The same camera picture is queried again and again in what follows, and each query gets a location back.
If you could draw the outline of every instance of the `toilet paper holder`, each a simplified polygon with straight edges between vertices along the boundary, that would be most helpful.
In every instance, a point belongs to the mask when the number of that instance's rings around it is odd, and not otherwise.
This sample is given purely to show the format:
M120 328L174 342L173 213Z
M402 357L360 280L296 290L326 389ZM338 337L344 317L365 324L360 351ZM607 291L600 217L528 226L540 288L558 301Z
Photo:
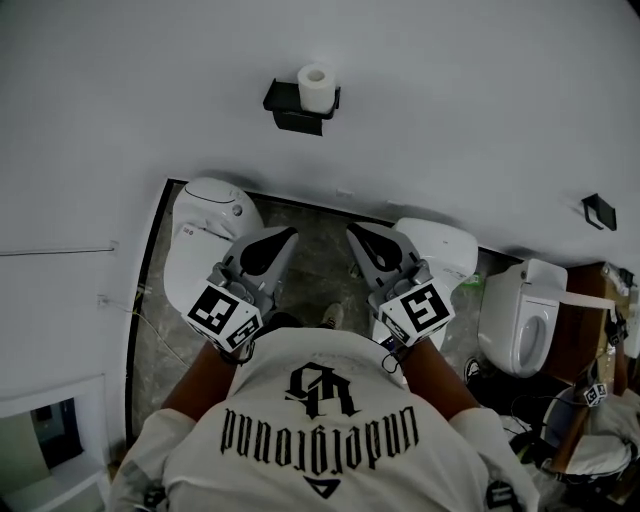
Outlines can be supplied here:
M273 120L281 130L308 133L322 137L322 121L332 119L340 108L340 87L336 87L336 99L326 114L302 110L298 84L273 80L262 102L265 110L273 113Z

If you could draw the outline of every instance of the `shoe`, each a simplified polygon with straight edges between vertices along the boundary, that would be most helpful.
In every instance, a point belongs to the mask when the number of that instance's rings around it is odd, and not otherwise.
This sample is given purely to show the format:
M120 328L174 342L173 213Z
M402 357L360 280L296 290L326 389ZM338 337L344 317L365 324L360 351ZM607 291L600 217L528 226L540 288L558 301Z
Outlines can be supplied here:
M474 377L480 377L480 364L477 359L472 357L464 365L464 383L469 384L469 381Z
M342 328L342 320L344 320L344 308L339 302L334 302L327 308L322 317L322 324L335 330Z

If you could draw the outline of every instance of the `gray tile floor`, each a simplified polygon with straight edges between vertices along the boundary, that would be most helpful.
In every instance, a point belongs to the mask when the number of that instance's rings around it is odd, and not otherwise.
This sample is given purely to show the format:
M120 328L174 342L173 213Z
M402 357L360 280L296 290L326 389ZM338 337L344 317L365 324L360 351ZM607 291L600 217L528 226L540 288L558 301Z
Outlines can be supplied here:
M144 322L139 323L133 371L132 420L137 436L144 420L160 407L187 365L198 354L204 340L195 334L167 301L163 269L171 244L171 210L181 186L176 185L164 212L156 240L142 303L142 314L158 330L158 339ZM286 277L279 310L291 313L304 325L320 323L332 302L345 308L343 328L366 335L368 289L364 280L352 277L353 260L345 230L353 219L311 208L255 199L267 226L293 226L300 233L296 255ZM483 278L502 272L513 262L480 252L477 272ZM460 286L453 293L456 317L447 327L442 353L460 374L466 360L479 355L477 330L482 286Z

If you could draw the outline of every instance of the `toilet tank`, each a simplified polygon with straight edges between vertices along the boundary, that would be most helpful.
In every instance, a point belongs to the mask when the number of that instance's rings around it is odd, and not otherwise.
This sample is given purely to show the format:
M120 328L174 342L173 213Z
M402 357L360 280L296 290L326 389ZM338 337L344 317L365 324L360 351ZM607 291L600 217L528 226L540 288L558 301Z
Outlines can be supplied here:
M466 231L422 219L400 219L394 229L409 237L429 269L453 291L476 271L478 241Z
M249 196L235 185L215 178L196 178L180 191L173 205L172 238L184 224L227 240L264 227Z

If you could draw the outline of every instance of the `white toilet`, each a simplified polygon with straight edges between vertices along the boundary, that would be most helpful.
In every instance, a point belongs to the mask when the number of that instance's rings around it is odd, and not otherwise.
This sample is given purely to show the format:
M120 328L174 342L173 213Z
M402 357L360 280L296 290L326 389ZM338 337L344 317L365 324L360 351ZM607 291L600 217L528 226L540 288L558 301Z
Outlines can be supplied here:
M264 228L255 205L238 187L214 178L187 183L173 205L171 249L164 267L164 290L181 313L190 291L241 236Z
M567 289L567 270L531 259L487 278L478 340L487 358L503 372L531 377L544 364L559 303L531 294L524 285Z
M449 297L460 283L476 271L478 242L473 235L460 229L422 219L400 219L393 229L409 237L419 252L419 258L427 260L431 275L438 278L449 292ZM391 332L372 317L372 339L382 343ZM446 327L430 339L440 350L444 343Z

